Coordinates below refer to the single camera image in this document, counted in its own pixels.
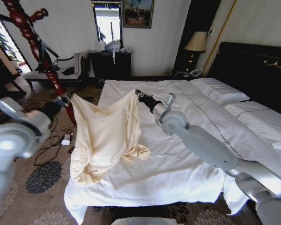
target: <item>coat rack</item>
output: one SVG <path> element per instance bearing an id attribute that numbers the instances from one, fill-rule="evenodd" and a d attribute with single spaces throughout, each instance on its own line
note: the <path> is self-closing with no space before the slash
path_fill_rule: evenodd
<path id="1" fill-rule="evenodd" d="M 38 62 L 37 70 L 44 72 L 49 81 L 53 84 L 55 93 L 58 96 L 63 96 L 65 94 L 65 89 L 61 86 L 58 75 L 54 68 L 52 68 L 52 61 L 46 50 L 51 52 L 57 58 L 59 56 L 40 39 L 33 29 L 33 25 L 37 20 L 41 20 L 45 16 L 48 16 L 48 11 L 45 8 L 42 8 L 41 10 L 36 11 L 32 16 L 28 16 L 22 8 L 19 0 L 2 1 L 9 11 L 9 17 L 0 14 L 0 19 L 11 22 L 20 29 L 22 36 L 27 39 L 30 45 L 34 58 Z M 65 106 L 65 108 L 71 122 L 76 126 L 72 105 Z"/>

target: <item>picture frame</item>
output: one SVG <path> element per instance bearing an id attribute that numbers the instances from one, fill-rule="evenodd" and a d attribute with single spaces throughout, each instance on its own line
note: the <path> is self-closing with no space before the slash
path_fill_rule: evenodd
<path id="1" fill-rule="evenodd" d="M 123 27 L 150 29 L 154 0 L 123 0 Z"/>

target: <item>lamp shade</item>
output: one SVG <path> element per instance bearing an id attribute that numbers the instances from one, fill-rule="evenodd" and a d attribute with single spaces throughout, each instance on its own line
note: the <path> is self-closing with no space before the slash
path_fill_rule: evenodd
<path id="1" fill-rule="evenodd" d="M 184 48 L 189 51 L 195 52 L 203 52 L 205 51 L 205 39 L 206 39 L 207 32 L 205 31 L 196 31 L 194 32 L 191 40 Z"/>

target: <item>red wooden pole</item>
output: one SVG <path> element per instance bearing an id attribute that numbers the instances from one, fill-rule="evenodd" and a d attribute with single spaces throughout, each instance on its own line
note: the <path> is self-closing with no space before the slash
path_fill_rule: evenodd
<path id="1" fill-rule="evenodd" d="M 40 11 L 36 11 L 32 16 L 28 16 L 22 8 L 19 0 L 2 1 L 9 11 L 9 17 L 13 21 L 13 24 L 20 29 L 22 36 L 28 40 L 34 58 L 38 62 L 43 63 L 44 71 L 47 78 L 53 84 L 55 93 L 58 96 L 64 95 L 65 89 L 61 86 L 56 71 L 54 71 L 51 67 L 52 61 L 48 53 L 45 51 L 42 59 L 40 59 L 40 52 L 42 48 L 41 40 L 37 33 L 33 30 L 33 22 L 43 19 L 44 16 L 48 16 L 48 11 L 45 8 L 42 8 Z M 72 105 L 65 106 L 65 108 L 71 122 L 76 126 Z"/>

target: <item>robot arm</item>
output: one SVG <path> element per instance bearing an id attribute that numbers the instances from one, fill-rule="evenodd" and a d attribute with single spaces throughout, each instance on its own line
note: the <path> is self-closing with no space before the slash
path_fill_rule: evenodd
<path id="1" fill-rule="evenodd" d="M 170 94 L 166 104 L 139 90 L 136 94 L 139 101 L 150 108 L 166 134 L 176 134 L 193 153 L 236 179 L 237 186 L 257 203 L 263 224 L 281 225 L 281 177 L 257 161 L 239 159 L 206 130 L 190 125 L 183 113 L 171 110 L 174 94 Z"/>
<path id="2" fill-rule="evenodd" d="M 49 125 L 72 94 L 57 98 L 43 108 L 22 113 L 11 98 L 0 99 L 0 109 L 13 119 L 0 125 L 0 200 L 15 173 L 14 158 L 29 158 L 50 136 Z"/>

